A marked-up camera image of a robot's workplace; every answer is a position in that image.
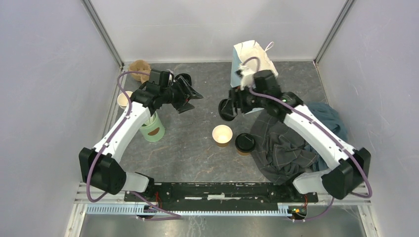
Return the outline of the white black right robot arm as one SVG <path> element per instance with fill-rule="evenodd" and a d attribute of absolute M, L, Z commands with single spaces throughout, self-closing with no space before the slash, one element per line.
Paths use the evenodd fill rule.
<path fill-rule="evenodd" d="M 229 98 L 219 104 L 219 112 L 235 117 L 263 108 L 311 145 L 327 164 L 327 169 L 297 176 L 286 186 L 286 197 L 299 201 L 306 193 L 327 192 L 344 199 L 348 194 L 371 198 L 368 181 L 371 154 L 365 148 L 355 149 L 333 134 L 292 92 L 282 92 L 271 70 L 254 71 L 241 67 L 235 74 L 240 85 L 229 90 Z"/>

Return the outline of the brown paper coffee cup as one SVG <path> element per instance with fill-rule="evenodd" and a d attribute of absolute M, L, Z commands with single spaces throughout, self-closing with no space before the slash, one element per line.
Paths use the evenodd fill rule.
<path fill-rule="evenodd" d="M 241 156 L 248 156 L 248 155 L 251 154 L 251 152 L 243 152 L 243 151 L 240 151 L 240 150 L 237 150 L 237 153 Z"/>

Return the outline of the black plastic cup lid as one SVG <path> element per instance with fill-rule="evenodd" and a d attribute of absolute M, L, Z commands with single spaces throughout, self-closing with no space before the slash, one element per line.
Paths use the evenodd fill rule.
<path fill-rule="evenodd" d="M 235 147 L 243 152 L 252 152 L 256 147 L 255 138 L 249 133 L 241 133 L 235 139 Z"/>

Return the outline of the brown pulp cup carriers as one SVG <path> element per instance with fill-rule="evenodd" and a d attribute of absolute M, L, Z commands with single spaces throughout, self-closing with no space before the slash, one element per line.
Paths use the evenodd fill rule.
<path fill-rule="evenodd" d="M 149 80 L 151 66 L 144 60 L 136 60 L 129 65 L 128 70 L 133 72 L 141 72 L 141 74 L 132 73 L 131 76 L 134 80 L 144 83 Z"/>

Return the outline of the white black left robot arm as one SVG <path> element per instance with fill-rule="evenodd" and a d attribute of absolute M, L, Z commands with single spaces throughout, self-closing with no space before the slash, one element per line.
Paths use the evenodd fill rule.
<path fill-rule="evenodd" d="M 140 174 L 125 172 L 120 166 L 125 149 L 156 110 L 170 104 L 178 113 L 194 108 L 190 100 L 203 96 L 192 87 L 189 74 L 174 75 L 170 71 L 152 69 L 148 81 L 141 84 L 131 95 L 121 87 L 127 106 L 108 133 L 93 147 L 82 148 L 79 162 L 86 193 L 90 201 L 90 189 L 95 187 L 105 194 L 118 194 L 121 191 L 136 191 L 143 201 L 155 196 L 155 187 L 150 185 L 151 178 Z"/>

